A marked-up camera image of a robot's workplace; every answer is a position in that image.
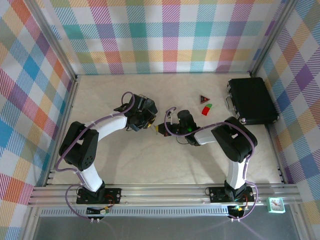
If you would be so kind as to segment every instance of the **black briefcase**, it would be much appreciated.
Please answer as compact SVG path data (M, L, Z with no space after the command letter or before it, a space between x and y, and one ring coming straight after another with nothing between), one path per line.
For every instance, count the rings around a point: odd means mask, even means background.
M242 124L271 124L279 119L261 77L230 79L227 91L227 99L230 98L233 105L229 109L234 110L235 117Z

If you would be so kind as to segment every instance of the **aluminum rail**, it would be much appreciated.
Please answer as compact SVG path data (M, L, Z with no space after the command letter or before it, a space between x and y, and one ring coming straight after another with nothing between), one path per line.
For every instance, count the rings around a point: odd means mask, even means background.
M47 185L35 187L29 200L29 207L65 207L65 193L69 185ZM106 188L121 188L120 204L116 206L136 207L164 207L164 206L204 206L220 205L232 206L238 202L215 202L210 203L206 195L207 187L223 187L223 184L130 184L130 185L107 185ZM258 184L257 205L266 205L267 198L281 197L284 204L300 204L301 196L295 184ZM68 193L68 200L72 205L103 207L104 204L76 204L77 188Z

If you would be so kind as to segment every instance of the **triangular sign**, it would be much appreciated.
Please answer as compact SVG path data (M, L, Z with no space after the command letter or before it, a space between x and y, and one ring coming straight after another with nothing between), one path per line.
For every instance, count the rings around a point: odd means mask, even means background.
M205 96L200 95L200 103L203 104L205 102L208 102L210 100L210 98L207 98Z

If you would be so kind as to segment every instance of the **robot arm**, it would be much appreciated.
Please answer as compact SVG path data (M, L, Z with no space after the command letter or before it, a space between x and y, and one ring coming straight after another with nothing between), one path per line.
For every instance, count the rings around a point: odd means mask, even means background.
M170 124L166 122L166 126L173 134L184 135L200 128L196 125L188 110L180 111L177 117L179 123ZM254 146L257 146L258 142L256 137L235 117L229 117L225 122L241 129L252 140ZM165 123L158 125L157 131L165 137L171 135L166 130ZM224 182L225 193L233 201L246 189L247 184L246 179L244 179L244 170L247 164L246 158L251 154L252 146L243 134L235 128L223 124L189 134L185 136L185 139L192 146L218 142L226 156L230 159L228 175Z
M109 134L124 128L131 128L135 132L140 129L148 128L155 120L158 112L155 102L142 95L134 95L133 107L124 114L113 116L124 112L130 105L129 103L114 109L111 114L113 117L105 119L90 129L88 129L80 140L66 154L64 160L75 166L84 181L84 192L90 195L91 199L97 202L102 201L105 183L99 177L94 165L98 142ZM91 122L82 124L78 121L73 122L59 149L60 156L68 149L72 142Z

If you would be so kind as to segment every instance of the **plaid fabric backdrop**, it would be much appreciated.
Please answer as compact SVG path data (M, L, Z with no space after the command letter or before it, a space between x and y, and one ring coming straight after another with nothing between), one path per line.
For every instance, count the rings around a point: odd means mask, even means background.
M0 239L15 240L71 86L23 0L0 1Z
M300 0L259 75L275 100L276 142L320 239L320 0Z
M38 0L79 74L247 72L284 2Z

